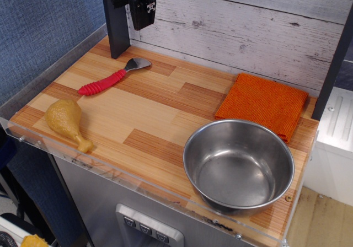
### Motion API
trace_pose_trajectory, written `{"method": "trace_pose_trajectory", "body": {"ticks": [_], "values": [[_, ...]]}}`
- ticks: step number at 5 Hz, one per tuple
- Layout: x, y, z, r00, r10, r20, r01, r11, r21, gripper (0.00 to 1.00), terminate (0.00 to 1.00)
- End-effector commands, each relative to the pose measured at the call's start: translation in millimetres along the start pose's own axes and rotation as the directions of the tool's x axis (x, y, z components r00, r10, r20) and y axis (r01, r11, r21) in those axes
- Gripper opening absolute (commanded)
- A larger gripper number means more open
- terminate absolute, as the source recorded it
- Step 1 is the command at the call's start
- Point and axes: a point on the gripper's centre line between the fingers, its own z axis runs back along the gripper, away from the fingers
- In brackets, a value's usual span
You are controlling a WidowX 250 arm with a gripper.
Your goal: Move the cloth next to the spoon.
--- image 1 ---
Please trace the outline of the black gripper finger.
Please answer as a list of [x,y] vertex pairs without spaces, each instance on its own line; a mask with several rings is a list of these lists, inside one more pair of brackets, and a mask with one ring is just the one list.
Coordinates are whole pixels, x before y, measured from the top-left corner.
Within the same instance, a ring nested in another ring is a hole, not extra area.
[[156,0],[129,0],[129,7],[136,31],[154,24]]

